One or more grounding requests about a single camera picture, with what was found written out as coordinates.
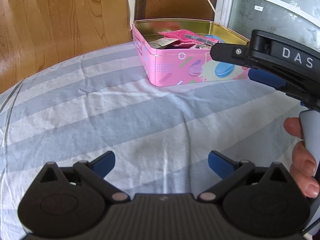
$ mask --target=finger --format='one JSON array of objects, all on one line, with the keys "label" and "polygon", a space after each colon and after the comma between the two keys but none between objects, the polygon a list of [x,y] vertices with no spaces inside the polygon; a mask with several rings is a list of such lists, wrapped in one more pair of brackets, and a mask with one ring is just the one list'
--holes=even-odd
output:
[{"label": "finger", "polygon": [[283,126],[287,133],[302,139],[302,129],[298,117],[291,117],[285,119]]},{"label": "finger", "polygon": [[290,167],[290,174],[305,196],[315,198],[319,194],[319,183],[315,178],[306,176],[293,165]]},{"label": "finger", "polygon": [[306,176],[313,176],[316,172],[316,160],[306,150],[303,141],[298,142],[292,151],[292,165]]}]

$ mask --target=handle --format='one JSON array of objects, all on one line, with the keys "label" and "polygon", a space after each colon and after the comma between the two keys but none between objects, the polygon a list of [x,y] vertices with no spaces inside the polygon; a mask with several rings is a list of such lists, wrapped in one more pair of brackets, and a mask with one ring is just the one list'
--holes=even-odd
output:
[{"label": "handle", "polygon": [[[302,134],[304,139],[304,145],[306,150],[312,154],[316,159],[317,171],[315,174],[315,179],[320,182],[320,112],[315,110],[302,111],[299,114],[300,123],[302,127]],[[310,226],[320,217],[320,195],[315,199],[310,199],[310,222],[307,225]],[[320,224],[315,226],[309,231],[309,234],[314,236],[320,230]]]}]

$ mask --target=box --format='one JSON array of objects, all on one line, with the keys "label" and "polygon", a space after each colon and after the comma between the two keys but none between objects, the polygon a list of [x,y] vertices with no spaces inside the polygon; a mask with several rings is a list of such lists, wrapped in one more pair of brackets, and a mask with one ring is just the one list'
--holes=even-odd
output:
[{"label": "box", "polygon": [[245,45],[249,41],[212,21],[192,19],[134,21],[133,41],[153,85],[164,87],[193,82],[248,78],[248,68],[213,61],[210,57],[210,49],[154,49],[148,44],[163,37],[158,32],[181,29],[203,36],[216,35],[226,43]]}]

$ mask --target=bed sheet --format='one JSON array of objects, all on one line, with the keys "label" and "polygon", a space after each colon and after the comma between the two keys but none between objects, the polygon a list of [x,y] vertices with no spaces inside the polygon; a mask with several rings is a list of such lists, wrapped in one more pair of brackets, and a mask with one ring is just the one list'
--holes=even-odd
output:
[{"label": "bed sheet", "polygon": [[304,109],[250,80],[155,87],[133,43],[52,66],[0,95],[1,239],[24,235],[18,204],[47,161],[70,166],[112,150],[106,179],[130,196],[198,195],[220,180],[211,150],[288,168],[297,139],[283,122]]}]

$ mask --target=white frame bar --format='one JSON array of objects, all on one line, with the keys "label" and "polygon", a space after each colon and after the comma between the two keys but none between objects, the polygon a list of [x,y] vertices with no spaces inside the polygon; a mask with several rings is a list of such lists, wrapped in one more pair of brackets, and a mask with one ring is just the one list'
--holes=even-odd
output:
[{"label": "white frame bar", "polygon": [[316,25],[320,28],[320,21],[318,19],[314,18],[313,16],[311,16],[310,14],[302,11],[301,9],[298,9],[298,8],[288,4],[286,2],[283,2],[281,0],[265,0],[265,1],[271,2],[273,4],[281,6],[282,8],[285,8],[289,11],[292,11],[294,14],[299,15],[302,18],[305,18],[306,20],[308,20],[309,22],[313,23],[314,25]]},{"label": "white frame bar", "polygon": [[220,17],[221,25],[228,27],[232,2],[233,0],[217,0],[215,9],[218,15],[215,16],[215,22],[218,22],[217,17]]}]

